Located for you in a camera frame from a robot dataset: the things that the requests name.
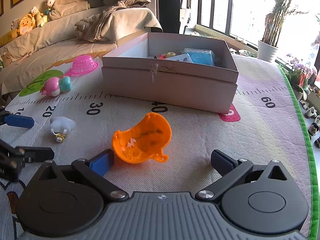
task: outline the pink toy ball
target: pink toy ball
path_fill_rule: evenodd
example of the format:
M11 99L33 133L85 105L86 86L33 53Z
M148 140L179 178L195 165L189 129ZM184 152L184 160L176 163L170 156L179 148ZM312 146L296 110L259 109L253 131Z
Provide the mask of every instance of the pink toy ball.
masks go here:
M95 70L98 65L98 62L94 61L90 55L81 55L73 60L72 67L64 76L84 75Z
M60 88L59 88L59 78L58 77L52 77L49 78L45 84L44 87L40 90L42 95L48 95L51 97L56 97L60 94Z

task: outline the cardboard box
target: cardboard box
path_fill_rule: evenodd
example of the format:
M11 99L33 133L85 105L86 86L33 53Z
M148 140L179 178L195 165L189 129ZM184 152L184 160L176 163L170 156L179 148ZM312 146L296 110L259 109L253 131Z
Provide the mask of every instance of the cardboard box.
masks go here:
M210 49L216 66L154 59L184 48ZM102 57L111 95L228 114L238 69L225 41L171 33L145 33Z

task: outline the window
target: window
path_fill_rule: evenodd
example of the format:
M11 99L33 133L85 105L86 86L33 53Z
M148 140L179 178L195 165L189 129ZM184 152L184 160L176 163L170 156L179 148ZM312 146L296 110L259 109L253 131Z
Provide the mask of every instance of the window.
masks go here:
M198 7L198 24L229 33L232 0L199 0Z
M230 37L248 41L254 49L265 31L265 19L274 0L198 0L197 23ZM286 55L302 59L307 65L320 68L320 0L292 0L278 40L279 60ZM320 86L320 74L317 77Z

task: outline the flowering plant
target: flowering plant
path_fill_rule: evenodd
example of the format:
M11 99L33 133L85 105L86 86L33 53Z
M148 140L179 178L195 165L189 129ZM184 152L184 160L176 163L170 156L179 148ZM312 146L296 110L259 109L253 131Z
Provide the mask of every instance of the flowering plant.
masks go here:
M314 66L310 67L308 65L304 65L302 59L299 60L291 54L287 54L287 57L290 58L289 65L293 70L287 74L290 85L293 89L303 93L303 100L306 100L307 95L310 94L308 80L313 75L317 75L317 69Z

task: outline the green mat edge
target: green mat edge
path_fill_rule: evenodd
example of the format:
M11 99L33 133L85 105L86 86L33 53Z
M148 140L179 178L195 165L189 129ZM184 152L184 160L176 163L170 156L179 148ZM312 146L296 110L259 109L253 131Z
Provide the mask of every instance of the green mat edge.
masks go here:
M289 80L283 70L278 66L280 72L284 78L284 81L287 85L289 93L291 95L294 107L296 109L296 113L298 115L298 119L301 125L301 129L303 132L304 140L307 147L308 159L309 159L309 166L310 166L310 175L311 175L311 221L310 221L310 228L309 228L309 240L316 240L318 236L318 229L319 229L319 189L318 189L318 178L317 178L317 170L316 170L316 162L315 157L313 155L312 145L309 138L309 133L306 127L306 123L303 119L303 115L301 109L299 107L299 103L297 98L292 90L292 87L289 83Z

